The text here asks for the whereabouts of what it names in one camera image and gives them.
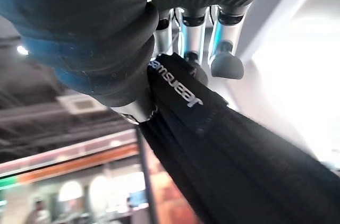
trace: black pleated fabric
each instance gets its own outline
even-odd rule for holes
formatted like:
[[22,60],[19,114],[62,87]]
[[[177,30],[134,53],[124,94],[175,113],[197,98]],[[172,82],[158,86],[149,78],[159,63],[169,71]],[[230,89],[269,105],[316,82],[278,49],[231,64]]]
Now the black pleated fabric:
[[200,98],[192,108],[149,67],[158,114],[141,129],[205,223],[340,223],[340,179],[190,76],[177,55],[157,61]]

